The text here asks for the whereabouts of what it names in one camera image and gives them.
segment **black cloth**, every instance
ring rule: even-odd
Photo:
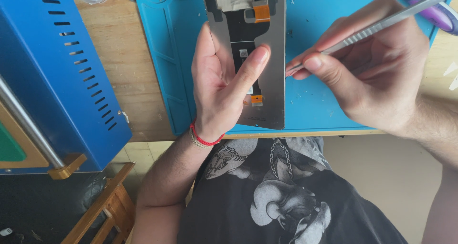
[[[331,170],[322,141],[231,140],[215,147],[198,172],[178,243],[407,243]]]

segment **fingernail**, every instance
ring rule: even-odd
[[[317,57],[310,58],[304,62],[304,67],[306,67],[308,71],[312,72],[317,71],[322,65],[323,63]]]
[[[255,51],[253,59],[257,62],[265,62],[269,56],[269,52],[265,47],[257,48]]]

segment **hand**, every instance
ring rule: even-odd
[[[401,135],[414,117],[416,96],[429,51],[428,38],[415,22],[405,19],[330,56],[319,52],[403,9],[396,0],[374,0],[349,17],[340,18],[317,43],[289,62],[287,76],[314,74],[334,93],[352,120]]]
[[[222,71],[208,22],[201,28],[192,61],[194,99],[196,101],[196,132],[207,142],[216,141],[230,130],[242,114],[243,99],[256,82],[270,57],[269,47],[256,48],[245,60],[235,77]]]

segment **red string bracelet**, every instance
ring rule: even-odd
[[[196,122],[196,119],[194,119],[194,121],[191,123],[191,125],[189,126],[191,129],[192,129],[192,133],[194,133],[194,136],[196,136],[196,140],[201,143],[202,145],[208,145],[208,146],[212,146],[212,145],[216,145],[218,144],[219,142],[221,142],[221,139],[223,139],[224,137],[224,134],[221,135],[221,137],[215,141],[215,142],[206,142],[205,140],[201,139],[197,133],[196,133],[196,126],[194,126],[194,123]]]

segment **left hand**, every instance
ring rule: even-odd
[[[270,57],[269,47],[256,48],[232,81],[227,83],[223,79],[229,75],[221,70],[225,64],[221,64],[215,53],[210,27],[205,22],[198,37],[191,71],[197,108],[196,133],[207,142],[216,141],[237,123],[242,114],[243,99]]]

